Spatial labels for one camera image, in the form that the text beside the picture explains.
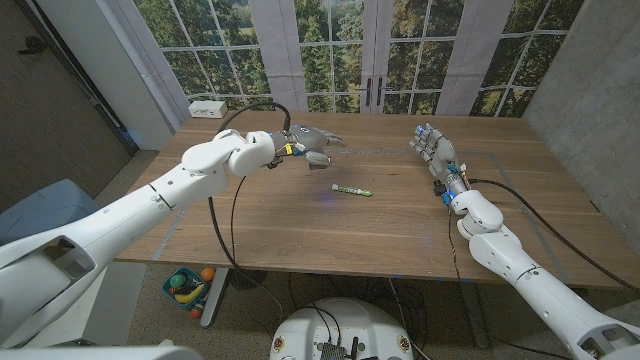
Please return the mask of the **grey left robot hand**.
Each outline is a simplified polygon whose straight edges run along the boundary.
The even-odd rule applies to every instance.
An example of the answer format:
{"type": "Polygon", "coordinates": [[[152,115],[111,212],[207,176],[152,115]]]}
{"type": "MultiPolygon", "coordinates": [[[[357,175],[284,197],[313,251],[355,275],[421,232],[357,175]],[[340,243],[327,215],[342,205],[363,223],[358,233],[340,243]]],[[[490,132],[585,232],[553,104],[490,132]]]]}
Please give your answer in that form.
{"type": "Polygon", "coordinates": [[[345,147],[339,136],[316,127],[296,125],[288,131],[270,134],[275,147],[273,160],[267,164],[270,169],[283,162],[284,157],[303,157],[311,170],[326,169],[331,159],[325,154],[327,146],[345,147]]]}

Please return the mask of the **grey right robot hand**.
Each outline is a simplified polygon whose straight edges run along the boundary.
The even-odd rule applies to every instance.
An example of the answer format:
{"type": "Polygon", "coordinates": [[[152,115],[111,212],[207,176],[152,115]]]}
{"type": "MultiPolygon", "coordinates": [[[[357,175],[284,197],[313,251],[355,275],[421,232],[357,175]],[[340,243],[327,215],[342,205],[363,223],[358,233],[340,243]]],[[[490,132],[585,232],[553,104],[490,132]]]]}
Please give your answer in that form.
{"type": "Polygon", "coordinates": [[[426,162],[436,180],[444,181],[448,175],[460,171],[461,163],[454,145],[431,124],[418,125],[409,145],[426,162]]]}

